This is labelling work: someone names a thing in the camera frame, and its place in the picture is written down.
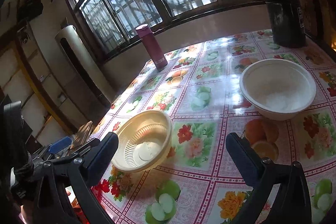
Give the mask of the black cylindrical container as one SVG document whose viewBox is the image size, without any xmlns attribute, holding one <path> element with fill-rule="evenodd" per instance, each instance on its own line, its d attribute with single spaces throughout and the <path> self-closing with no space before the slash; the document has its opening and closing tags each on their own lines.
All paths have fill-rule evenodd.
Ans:
<svg viewBox="0 0 336 224">
<path fill-rule="evenodd" d="M 299 0 L 265 0 L 273 41 L 282 47 L 306 46 L 303 14 Z"/>
</svg>

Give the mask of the wooden chair left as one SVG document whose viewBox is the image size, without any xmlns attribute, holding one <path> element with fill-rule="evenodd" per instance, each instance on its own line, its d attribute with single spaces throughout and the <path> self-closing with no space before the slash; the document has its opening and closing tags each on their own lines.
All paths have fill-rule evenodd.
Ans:
<svg viewBox="0 0 336 224">
<path fill-rule="evenodd" d="M 92 121 L 89 121 L 86 124 L 82 125 L 78 129 L 78 132 L 73 136 L 73 141 L 72 141 L 72 144 L 70 146 L 70 149 L 75 149 L 75 148 L 83 145 L 88 140 L 88 138 L 90 137 L 94 128 L 95 127 L 93 126 Z"/>
</svg>

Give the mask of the white paper bowl large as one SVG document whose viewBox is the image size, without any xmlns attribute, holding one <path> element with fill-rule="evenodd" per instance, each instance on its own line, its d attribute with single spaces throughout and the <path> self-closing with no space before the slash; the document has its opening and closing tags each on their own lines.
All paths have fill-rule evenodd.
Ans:
<svg viewBox="0 0 336 224">
<path fill-rule="evenodd" d="M 248 66 L 240 76 L 243 96 L 264 117 L 285 121 L 314 101 L 316 84 L 301 65 L 283 59 L 265 59 Z"/>
</svg>

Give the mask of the magenta thermos bottle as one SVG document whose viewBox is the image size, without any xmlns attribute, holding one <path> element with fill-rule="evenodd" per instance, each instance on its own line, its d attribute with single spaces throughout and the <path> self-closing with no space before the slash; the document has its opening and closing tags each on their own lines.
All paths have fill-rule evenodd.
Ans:
<svg viewBox="0 0 336 224">
<path fill-rule="evenodd" d="M 142 24 L 136 27 L 135 31 L 141 39 L 157 70 L 162 71 L 168 62 L 150 27 L 147 24 Z"/>
</svg>

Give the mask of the white tower air conditioner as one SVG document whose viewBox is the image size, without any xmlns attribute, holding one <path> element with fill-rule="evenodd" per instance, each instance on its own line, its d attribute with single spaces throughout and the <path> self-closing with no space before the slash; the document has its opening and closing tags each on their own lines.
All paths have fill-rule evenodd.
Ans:
<svg viewBox="0 0 336 224">
<path fill-rule="evenodd" d="M 75 26 L 68 25 L 62 28 L 56 34 L 55 40 L 86 86 L 98 101 L 109 109 L 114 101 L 115 92 L 86 49 Z"/>
</svg>

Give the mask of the floral plastic tablecloth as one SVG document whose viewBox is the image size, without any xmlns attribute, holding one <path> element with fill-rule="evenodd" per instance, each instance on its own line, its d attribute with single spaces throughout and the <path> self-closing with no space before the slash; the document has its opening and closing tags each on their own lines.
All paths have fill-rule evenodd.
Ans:
<svg viewBox="0 0 336 224">
<path fill-rule="evenodd" d="M 115 223 L 160 223 L 160 196 L 175 199 L 164 223 L 231 223 L 251 196 L 229 156 L 225 139 L 247 137 L 279 164 L 302 164 L 313 223 L 335 210 L 335 52 L 311 40 L 289 49 L 270 30 L 223 37 L 166 54 L 161 72 L 148 60 L 114 100 L 93 131 L 102 139 L 146 110 L 163 111 L 173 124 L 166 160 L 152 170 L 124 173 L 108 166 L 92 193 Z M 288 121 L 267 121 L 242 95 L 239 79 L 264 59 L 291 61 L 316 84 L 307 110 Z"/>
</svg>

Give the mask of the cream plastic bowl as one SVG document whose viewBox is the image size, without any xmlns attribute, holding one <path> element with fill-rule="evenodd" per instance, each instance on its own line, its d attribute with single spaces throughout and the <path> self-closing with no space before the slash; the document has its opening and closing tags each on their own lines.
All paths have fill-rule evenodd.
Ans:
<svg viewBox="0 0 336 224">
<path fill-rule="evenodd" d="M 161 110 L 147 110 L 128 120 L 117 132 L 118 149 L 112 165 L 123 173 L 153 169 L 171 148 L 172 121 Z"/>
</svg>

